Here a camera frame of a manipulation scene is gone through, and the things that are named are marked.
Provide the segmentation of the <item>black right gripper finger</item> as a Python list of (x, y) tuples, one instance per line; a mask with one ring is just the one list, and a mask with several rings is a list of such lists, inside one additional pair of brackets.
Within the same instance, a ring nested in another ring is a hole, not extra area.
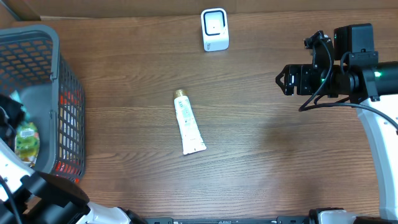
[(283, 68), (283, 69), (281, 70), (281, 72), (275, 77), (275, 80), (276, 80), (277, 82), (279, 82), (280, 79), (281, 79), (282, 77), (284, 77), (284, 72), (285, 72), (285, 68)]
[(282, 90), (283, 94), (285, 94), (285, 84), (284, 84), (284, 82), (282, 82), (280, 79), (276, 79), (275, 82), (279, 86), (279, 88)]

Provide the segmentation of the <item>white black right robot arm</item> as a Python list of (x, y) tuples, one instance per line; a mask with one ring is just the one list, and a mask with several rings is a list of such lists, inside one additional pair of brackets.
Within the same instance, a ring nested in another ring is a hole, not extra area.
[(285, 95), (307, 95), (300, 112), (318, 108), (356, 109), (366, 133), (379, 189), (379, 216), (343, 208), (309, 211), (306, 223), (397, 223), (397, 62), (380, 62), (372, 24), (319, 30), (304, 39), (310, 64), (290, 64), (275, 82)]

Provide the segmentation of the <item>green yellow snack pouch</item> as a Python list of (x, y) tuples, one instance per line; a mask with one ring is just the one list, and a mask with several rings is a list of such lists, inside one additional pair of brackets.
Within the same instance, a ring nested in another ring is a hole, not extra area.
[(14, 152), (29, 167), (35, 166), (40, 150), (39, 132), (34, 123), (24, 123), (17, 129)]

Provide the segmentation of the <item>white tube with gold cap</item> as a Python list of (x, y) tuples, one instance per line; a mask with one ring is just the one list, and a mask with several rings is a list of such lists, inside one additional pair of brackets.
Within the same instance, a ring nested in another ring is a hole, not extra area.
[(182, 139), (183, 155), (206, 150), (185, 90), (174, 91), (174, 107)]

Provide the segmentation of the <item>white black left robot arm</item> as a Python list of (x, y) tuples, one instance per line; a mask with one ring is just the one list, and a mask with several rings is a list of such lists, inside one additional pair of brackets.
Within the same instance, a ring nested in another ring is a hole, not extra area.
[(21, 103), (1, 96), (1, 223), (146, 223), (131, 210), (91, 202), (67, 179), (26, 166), (8, 145), (24, 116)]

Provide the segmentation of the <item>teal snack packet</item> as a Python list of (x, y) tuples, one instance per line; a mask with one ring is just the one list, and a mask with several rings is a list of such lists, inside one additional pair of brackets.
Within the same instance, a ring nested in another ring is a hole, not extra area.
[(21, 100), (21, 98), (20, 98), (20, 95), (19, 95), (19, 92), (17, 91), (17, 90), (15, 90), (15, 91), (13, 91), (10, 95), (9, 95), (9, 97), (12, 99), (12, 100), (14, 100), (14, 101), (16, 101), (16, 102), (18, 102), (18, 103), (20, 103), (22, 106), (21, 106), (21, 110), (24, 112), (24, 114), (25, 114), (25, 116), (24, 116), (24, 120), (26, 121), (26, 122), (28, 122), (29, 120), (30, 120), (30, 114), (29, 114), (29, 112), (27, 111), (27, 108), (22, 104), (22, 100)]

